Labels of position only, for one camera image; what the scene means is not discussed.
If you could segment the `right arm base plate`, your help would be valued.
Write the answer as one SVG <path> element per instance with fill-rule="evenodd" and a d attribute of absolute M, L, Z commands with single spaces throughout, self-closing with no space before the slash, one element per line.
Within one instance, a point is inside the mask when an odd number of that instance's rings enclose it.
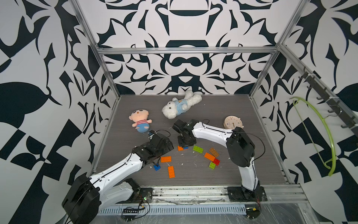
<path fill-rule="evenodd" d="M 268 200 L 264 187 L 258 186 L 250 191 L 243 186 L 227 187 L 227 194 L 231 202 L 265 202 Z"/>

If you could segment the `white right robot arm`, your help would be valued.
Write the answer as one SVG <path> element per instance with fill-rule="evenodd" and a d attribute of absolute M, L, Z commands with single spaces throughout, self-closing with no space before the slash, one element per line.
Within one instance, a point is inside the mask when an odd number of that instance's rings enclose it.
<path fill-rule="evenodd" d="M 242 128 L 223 129 L 194 119 L 188 123 L 178 119 L 172 128 L 180 134 L 178 143 L 181 147 L 193 146 L 197 139 L 212 141 L 226 147 L 231 161 L 239 167 L 242 188 L 253 192 L 259 187 L 254 166 L 255 145 Z"/>

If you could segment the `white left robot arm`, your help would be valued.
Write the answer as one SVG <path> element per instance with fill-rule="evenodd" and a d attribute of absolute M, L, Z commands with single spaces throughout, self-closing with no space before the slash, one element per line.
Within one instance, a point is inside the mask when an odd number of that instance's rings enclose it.
<path fill-rule="evenodd" d="M 127 177 L 172 150 L 173 143 L 168 137 L 150 131 L 149 141 L 134 147 L 117 164 L 90 177 L 85 174 L 77 177 L 62 202 L 68 216 L 65 222 L 89 224 L 100 210 L 127 201 L 135 190 Z"/>

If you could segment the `orange 2x3 lego brick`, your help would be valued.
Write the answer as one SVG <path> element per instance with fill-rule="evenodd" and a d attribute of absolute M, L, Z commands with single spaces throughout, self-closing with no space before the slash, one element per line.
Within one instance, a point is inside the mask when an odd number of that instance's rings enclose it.
<path fill-rule="evenodd" d="M 160 161 L 161 161 L 162 163 L 171 162 L 171 161 L 172 161 L 172 157 L 171 157 L 171 156 L 163 156 L 163 157 L 161 157 Z"/>

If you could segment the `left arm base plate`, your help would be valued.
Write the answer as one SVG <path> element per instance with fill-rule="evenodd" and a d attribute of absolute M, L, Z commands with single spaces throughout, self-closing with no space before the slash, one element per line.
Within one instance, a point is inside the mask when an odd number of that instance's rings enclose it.
<path fill-rule="evenodd" d="M 134 190 L 130 198 L 122 203 L 139 203 L 145 200 L 149 203 L 153 200 L 153 188 L 140 188 Z"/>

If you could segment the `blue 2x2 lego brick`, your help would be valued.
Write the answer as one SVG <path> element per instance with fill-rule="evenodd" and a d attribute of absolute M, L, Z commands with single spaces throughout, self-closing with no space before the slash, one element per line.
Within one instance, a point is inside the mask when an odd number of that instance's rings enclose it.
<path fill-rule="evenodd" d="M 161 168 L 159 165 L 154 165 L 153 167 L 154 167 L 155 171 L 158 171 Z"/>

